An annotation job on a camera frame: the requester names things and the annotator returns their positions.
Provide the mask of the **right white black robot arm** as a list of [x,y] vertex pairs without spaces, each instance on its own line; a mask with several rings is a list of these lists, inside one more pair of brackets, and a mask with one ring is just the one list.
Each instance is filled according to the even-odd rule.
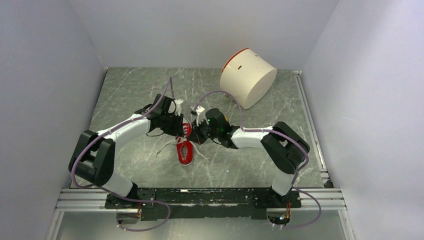
[[309,145],[285,122],[265,128],[242,128],[231,125],[218,108],[208,111],[199,107],[191,112],[196,119],[187,139],[201,145],[211,140],[227,149],[263,149],[277,167],[270,202],[282,207],[289,200],[300,165],[308,158]]

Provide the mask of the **red canvas sneaker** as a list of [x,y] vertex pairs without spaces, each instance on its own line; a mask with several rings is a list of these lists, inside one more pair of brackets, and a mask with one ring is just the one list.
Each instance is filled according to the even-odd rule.
[[179,162],[186,166],[192,163],[194,159],[194,148],[190,141],[187,140],[187,137],[192,132],[192,126],[189,122],[184,121],[183,123],[183,137],[176,137],[176,150]]

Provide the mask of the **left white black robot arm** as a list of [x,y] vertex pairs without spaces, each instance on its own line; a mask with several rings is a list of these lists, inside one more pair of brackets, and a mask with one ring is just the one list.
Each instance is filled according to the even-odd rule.
[[134,207],[140,198],[138,186],[117,173],[116,154],[130,141],[156,129],[166,135],[182,137],[183,102],[157,94],[153,103],[135,111],[126,120],[97,132],[84,131],[69,162],[69,172],[73,177],[116,194],[118,204]]

